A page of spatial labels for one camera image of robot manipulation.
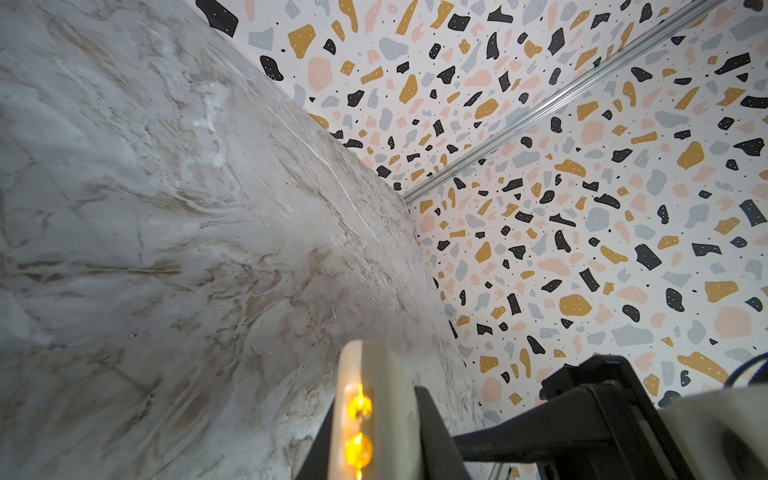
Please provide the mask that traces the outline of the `white remote control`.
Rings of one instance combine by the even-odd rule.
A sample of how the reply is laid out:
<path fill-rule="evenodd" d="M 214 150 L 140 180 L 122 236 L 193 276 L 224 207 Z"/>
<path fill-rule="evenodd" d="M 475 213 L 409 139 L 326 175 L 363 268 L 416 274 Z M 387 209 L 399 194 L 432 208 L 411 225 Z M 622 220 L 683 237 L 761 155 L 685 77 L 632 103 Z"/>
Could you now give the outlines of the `white remote control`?
<path fill-rule="evenodd" d="M 362 383 L 373 402 L 373 414 L 357 423 L 347 415 L 350 386 Z M 362 432 L 372 442 L 371 463 L 361 473 L 344 456 L 345 442 Z M 420 418 L 414 385 L 401 361 L 388 346 L 354 340 L 341 351 L 336 387 L 330 479 L 422 479 Z"/>

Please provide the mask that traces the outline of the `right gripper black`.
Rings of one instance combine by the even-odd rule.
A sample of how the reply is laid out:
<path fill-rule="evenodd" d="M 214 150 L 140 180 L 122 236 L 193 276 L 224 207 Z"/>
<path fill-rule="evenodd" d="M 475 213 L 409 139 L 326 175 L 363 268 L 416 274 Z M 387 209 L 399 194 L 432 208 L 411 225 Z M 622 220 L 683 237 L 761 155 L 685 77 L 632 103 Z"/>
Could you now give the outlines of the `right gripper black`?
<path fill-rule="evenodd" d="M 534 464 L 544 479 L 691 479 L 630 363 L 596 355 L 542 383 L 544 403 L 455 437 L 470 462 Z"/>

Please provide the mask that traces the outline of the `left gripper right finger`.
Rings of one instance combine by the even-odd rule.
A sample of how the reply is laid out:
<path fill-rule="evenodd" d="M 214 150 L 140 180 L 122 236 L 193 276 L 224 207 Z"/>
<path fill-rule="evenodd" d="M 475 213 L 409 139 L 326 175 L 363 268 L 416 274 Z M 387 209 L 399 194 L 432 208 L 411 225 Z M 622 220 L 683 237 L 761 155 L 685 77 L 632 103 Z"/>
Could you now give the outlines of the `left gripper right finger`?
<path fill-rule="evenodd" d="M 424 478 L 470 480 L 459 450 L 428 389 L 416 386 L 414 391 L 419 409 Z"/>

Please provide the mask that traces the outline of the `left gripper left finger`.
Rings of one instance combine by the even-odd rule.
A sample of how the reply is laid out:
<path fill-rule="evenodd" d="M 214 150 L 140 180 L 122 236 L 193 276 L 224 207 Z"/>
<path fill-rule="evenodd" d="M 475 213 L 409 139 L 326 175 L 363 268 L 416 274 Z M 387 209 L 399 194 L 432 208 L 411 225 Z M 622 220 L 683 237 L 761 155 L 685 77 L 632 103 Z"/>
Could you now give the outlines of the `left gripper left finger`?
<path fill-rule="evenodd" d="M 296 480 L 326 480 L 331 447 L 335 401 L 332 400 Z"/>

